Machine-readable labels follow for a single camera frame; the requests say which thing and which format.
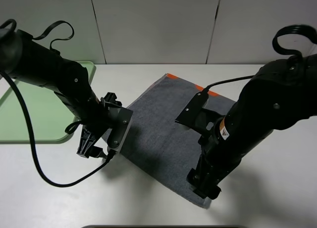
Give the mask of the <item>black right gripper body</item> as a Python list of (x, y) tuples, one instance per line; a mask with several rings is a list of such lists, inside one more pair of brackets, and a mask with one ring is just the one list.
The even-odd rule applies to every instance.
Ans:
[(219, 135), (218, 130), (213, 130), (208, 143), (202, 145), (202, 154), (196, 173), (205, 177), (212, 188), (239, 164), (240, 157), (227, 147), (226, 141)]

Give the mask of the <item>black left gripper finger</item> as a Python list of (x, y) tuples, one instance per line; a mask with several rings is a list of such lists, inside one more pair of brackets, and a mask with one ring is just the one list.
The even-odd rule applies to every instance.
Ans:
[(95, 140), (95, 136), (87, 128), (82, 128), (80, 142), (77, 149), (77, 155), (84, 158), (89, 158), (90, 150), (91, 147), (94, 145)]
[(122, 103), (117, 101), (117, 96), (113, 92), (108, 92), (105, 97), (101, 98), (101, 104), (104, 108), (112, 107), (112, 108), (121, 108)]

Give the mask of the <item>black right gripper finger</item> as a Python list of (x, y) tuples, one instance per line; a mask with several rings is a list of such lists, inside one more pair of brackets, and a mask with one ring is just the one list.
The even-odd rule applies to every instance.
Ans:
[(197, 174), (195, 169), (191, 169), (188, 173), (187, 182), (196, 195), (199, 197), (209, 197), (211, 185), (205, 177)]
[(221, 193), (221, 188), (219, 186), (215, 185), (209, 191), (209, 198), (211, 200), (215, 200), (216, 198), (218, 198), (220, 193)]

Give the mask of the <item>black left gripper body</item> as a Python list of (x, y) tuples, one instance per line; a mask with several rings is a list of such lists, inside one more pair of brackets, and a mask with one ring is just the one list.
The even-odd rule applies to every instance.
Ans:
[(114, 129), (119, 125), (118, 115), (121, 108), (120, 101), (101, 99), (97, 112), (84, 121), (83, 125), (95, 139), (99, 139), (108, 129)]

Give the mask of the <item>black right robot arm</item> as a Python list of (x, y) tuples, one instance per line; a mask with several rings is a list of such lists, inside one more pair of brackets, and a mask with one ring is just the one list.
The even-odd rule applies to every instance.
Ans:
[(201, 155), (187, 177), (201, 198), (216, 199), (218, 183), (274, 130), (317, 114), (317, 57), (276, 60), (261, 67), (225, 115), (204, 108), (197, 93), (177, 121), (200, 134)]

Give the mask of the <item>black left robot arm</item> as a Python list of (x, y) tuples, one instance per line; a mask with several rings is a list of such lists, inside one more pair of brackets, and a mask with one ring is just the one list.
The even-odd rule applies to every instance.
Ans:
[(32, 35), (14, 27), (1, 27), (0, 70), (12, 79), (55, 93), (78, 119), (65, 132), (72, 134), (79, 125), (83, 126), (79, 156), (106, 158), (103, 149), (95, 144), (107, 130), (111, 130), (109, 152), (114, 153), (123, 142), (132, 111), (122, 107), (112, 92), (98, 99), (85, 67), (62, 58), (57, 50), (39, 45)]

